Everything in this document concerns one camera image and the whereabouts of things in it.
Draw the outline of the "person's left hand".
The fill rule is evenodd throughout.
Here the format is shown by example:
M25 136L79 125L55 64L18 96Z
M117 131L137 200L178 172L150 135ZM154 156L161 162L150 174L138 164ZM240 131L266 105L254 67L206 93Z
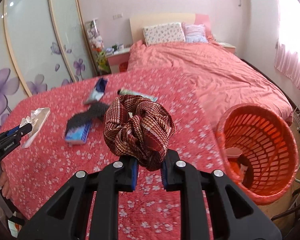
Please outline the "person's left hand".
M12 196L12 190L10 188L10 181L6 172L6 167L3 161L0 163L0 165L2 169L2 173L0 176L0 187L2 189L2 196L6 199L10 199Z

